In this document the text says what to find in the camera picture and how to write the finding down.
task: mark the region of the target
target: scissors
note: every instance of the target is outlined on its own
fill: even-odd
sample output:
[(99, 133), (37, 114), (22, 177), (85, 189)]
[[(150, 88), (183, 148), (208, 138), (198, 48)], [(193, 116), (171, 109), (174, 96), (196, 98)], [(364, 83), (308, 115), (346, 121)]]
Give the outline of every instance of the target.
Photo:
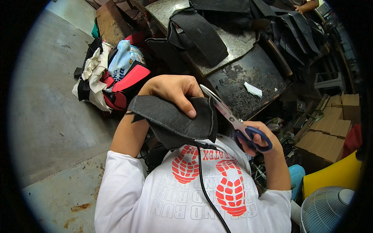
[[(245, 126), (242, 124), (232, 113), (232, 111), (228, 108), (228, 106), (217, 96), (215, 93), (213, 93), (210, 89), (205, 87), (204, 85), (200, 84), (200, 87), (204, 93), (206, 93), (208, 96), (210, 96), (214, 102), (215, 107), (223, 114), (225, 118), (233, 125), (235, 129), (234, 138), (236, 144), (239, 146), (239, 148), (243, 150), (241, 143), (238, 141), (238, 138), (242, 139), (249, 148), (256, 149), (261, 152), (269, 151), (272, 149), (272, 143), (269, 140), (269, 138), (259, 129), (251, 127), (251, 126)], [(255, 133), (259, 134), (263, 140), (265, 140), (268, 143), (267, 147), (262, 147), (258, 145), (257, 143), (254, 143), (254, 135)]]

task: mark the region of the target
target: blue scissors handle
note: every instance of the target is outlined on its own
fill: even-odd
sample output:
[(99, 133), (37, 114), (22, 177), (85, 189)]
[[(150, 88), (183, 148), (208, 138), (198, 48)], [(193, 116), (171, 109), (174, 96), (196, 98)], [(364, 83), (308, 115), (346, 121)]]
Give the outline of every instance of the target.
[[(242, 148), (241, 143), (238, 141), (238, 138), (242, 139), (248, 145), (249, 148), (257, 149), (260, 152), (266, 152), (266, 151), (269, 151), (270, 149), (272, 149), (272, 142), (269, 140), (269, 138), (261, 130), (259, 130), (257, 128), (254, 128), (254, 127), (251, 127), (251, 126), (247, 126), (246, 129), (245, 129), (245, 132), (249, 136), (250, 139), (246, 138), (239, 130), (236, 130), (235, 133), (234, 133), (236, 144), (240, 147), (240, 149), (242, 151), (244, 151), (244, 150)], [(262, 146), (260, 146), (256, 143), (254, 143), (253, 140), (254, 140), (254, 135), (256, 133), (259, 134), (261, 136), (261, 138), (264, 139), (268, 143), (267, 147), (262, 147)]]

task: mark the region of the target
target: red shoe print graphic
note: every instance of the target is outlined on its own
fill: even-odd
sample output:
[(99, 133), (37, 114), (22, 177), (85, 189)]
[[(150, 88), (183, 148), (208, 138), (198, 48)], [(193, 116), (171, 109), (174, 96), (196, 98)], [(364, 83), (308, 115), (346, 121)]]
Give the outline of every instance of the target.
[(180, 155), (172, 161), (172, 174), (180, 183), (189, 183), (198, 176), (197, 156), (198, 150), (196, 147), (184, 146)]
[[(217, 202), (222, 205), (222, 208), (232, 216), (240, 216), (246, 212), (245, 192), (241, 173), (241, 168), (238, 167), (233, 160), (222, 160), (217, 163), (216, 168), (222, 173), (223, 179), (216, 187), (215, 192)], [(239, 178), (235, 181), (228, 180), (229, 177)]]

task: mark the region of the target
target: electric fan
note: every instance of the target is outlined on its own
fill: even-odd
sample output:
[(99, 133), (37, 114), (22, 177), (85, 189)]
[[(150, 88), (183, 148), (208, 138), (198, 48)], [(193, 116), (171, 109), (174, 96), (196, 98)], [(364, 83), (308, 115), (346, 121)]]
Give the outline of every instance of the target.
[(302, 233), (331, 232), (348, 208), (354, 191), (340, 186), (317, 189), (301, 207)]

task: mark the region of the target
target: green fabric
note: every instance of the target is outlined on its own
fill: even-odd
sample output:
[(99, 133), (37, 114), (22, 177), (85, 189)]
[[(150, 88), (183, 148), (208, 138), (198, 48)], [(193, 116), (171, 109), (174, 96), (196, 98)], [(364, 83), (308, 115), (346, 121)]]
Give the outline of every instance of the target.
[(98, 35), (100, 34), (99, 30), (98, 30), (98, 25), (97, 25), (97, 20), (95, 19), (94, 21), (94, 26), (93, 26), (93, 29), (92, 29), (92, 32), (91, 32), (92, 36), (94, 38), (98, 38)]

